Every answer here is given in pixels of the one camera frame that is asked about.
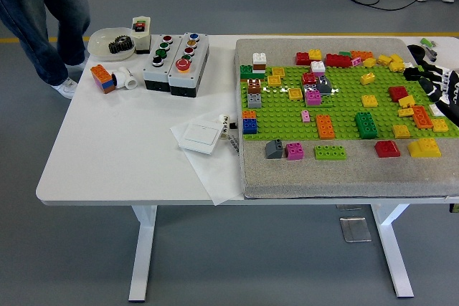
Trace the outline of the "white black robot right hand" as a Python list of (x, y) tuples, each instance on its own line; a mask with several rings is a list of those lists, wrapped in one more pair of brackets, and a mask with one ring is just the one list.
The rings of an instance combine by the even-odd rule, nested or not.
[(458, 73), (434, 67), (422, 73), (419, 84), (438, 110), (458, 126)]

